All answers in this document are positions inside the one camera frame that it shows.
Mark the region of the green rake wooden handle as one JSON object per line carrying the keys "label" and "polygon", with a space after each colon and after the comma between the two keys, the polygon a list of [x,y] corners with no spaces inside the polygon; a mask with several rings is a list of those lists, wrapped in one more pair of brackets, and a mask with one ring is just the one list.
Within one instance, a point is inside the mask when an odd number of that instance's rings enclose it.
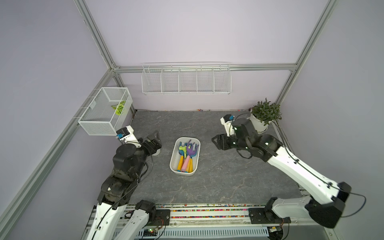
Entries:
{"label": "green rake wooden handle", "polygon": [[186,146],[179,146],[179,154],[184,157],[184,159],[187,158],[187,147]]}

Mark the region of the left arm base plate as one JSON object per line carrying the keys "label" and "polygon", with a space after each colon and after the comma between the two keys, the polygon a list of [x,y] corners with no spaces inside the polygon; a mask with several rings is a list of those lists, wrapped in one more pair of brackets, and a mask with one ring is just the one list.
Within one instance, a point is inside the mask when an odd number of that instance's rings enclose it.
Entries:
{"label": "left arm base plate", "polygon": [[168,209],[159,209],[151,212],[146,226],[169,226],[171,220],[171,211]]}

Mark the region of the purple trowel pink handle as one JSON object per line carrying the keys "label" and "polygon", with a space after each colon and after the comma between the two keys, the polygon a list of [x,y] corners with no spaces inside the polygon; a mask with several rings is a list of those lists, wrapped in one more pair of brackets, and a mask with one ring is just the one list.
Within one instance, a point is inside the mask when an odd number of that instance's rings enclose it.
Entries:
{"label": "purple trowel pink handle", "polygon": [[195,142],[191,142],[191,140],[189,140],[187,143],[185,143],[183,146],[186,146],[187,147],[187,158],[184,159],[184,164],[182,166],[182,173],[188,173],[188,165],[189,165],[189,160],[190,158],[194,158],[197,156],[198,152],[199,152],[199,146],[198,144],[196,144]]}

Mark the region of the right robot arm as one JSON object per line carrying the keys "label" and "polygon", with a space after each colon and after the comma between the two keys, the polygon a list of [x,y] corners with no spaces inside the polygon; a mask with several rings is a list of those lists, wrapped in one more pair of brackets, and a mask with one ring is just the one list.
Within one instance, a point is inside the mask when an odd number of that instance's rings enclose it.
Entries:
{"label": "right robot arm", "polygon": [[216,135],[212,142],[219,150],[235,149],[247,151],[251,157],[279,169],[309,194],[295,199],[270,198],[264,207],[264,217],[311,218],[317,224],[333,229],[342,218],[346,201],[351,194],[351,186],[337,183],[311,168],[289,151],[272,135],[260,135],[252,122],[245,118],[235,119],[225,115],[220,119],[226,132]]}

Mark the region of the white storage box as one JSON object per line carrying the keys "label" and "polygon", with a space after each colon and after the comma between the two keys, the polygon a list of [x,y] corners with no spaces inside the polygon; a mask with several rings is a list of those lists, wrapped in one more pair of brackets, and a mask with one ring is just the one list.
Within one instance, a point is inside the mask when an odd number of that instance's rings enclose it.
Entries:
{"label": "white storage box", "polygon": [[[180,160],[180,154],[179,154],[179,144],[180,142],[184,145],[185,143],[187,143],[189,140],[191,140],[191,142],[195,142],[196,144],[200,145],[199,146],[199,152],[197,154],[196,157],[193,158],[193,162],[194,162],[194,171],[192,173],[182,173],[182,172],[178,172],[177,171],[177,168],[178,168],[178,163],[179,163],[179,160]],[[173,149],[173,154],[172,154],[172,157],[171,157],[171,160],[170,160],[170,169],[177,175],[182,175],[182,176],[192,176],[195,174],[195,172],[197,171],[197,168],[198,168],[198,165],[199,165],[199,156],[200,156],[200,149],[201,149],[201,142],[196,139],[196,138],[190,138],[190,137],[180,137],[176,140],[175,142],[175,146],[174,146],[174,149]]]}

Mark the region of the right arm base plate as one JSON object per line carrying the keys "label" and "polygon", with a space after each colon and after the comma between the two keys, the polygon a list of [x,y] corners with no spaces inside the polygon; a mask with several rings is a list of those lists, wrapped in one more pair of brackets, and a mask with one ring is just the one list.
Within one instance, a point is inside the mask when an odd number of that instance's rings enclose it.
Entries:
{"label": "right arm base plate", "polygon": [[280,218],[278,217],[272,210],[265,210],[264,208],[250,208],[249,218],[251,220],[251,224],[290,224],[291,219]]}

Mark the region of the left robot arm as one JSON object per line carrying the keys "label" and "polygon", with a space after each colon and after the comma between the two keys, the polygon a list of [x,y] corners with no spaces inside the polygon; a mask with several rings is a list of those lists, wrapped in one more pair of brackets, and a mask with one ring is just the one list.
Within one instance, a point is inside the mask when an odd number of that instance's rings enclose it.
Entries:
{"label": "left robot arm", "polygon": [[113,171],[103,182],[98,196],[96,214],[88,234],[89,240],[110,240],[132,194],[153,171],[148,163],[162,148],[159,131],[136,138],[131,126],[117,130],[121,145],[113,157]]}

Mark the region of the teal rake yellow handle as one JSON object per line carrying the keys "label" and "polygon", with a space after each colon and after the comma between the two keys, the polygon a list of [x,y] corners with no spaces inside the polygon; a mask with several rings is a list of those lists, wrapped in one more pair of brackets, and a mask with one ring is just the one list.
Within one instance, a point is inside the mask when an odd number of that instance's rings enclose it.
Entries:
{"label": "teal rake yellow handle", "polygon": [[192,173],[193,171],[194,171],[193,159],[190,158],[189,165],[188,165],[188,173]]}
{"label": "teal rake yellow handle", "polygon": [[179,160],[179,163],[178,163],[178,168],[177,168],[177,171],[178,172],[181,172],[182,171],[182,166],[184,164],[184,157],[181,156],[180,157],[180,160]]}

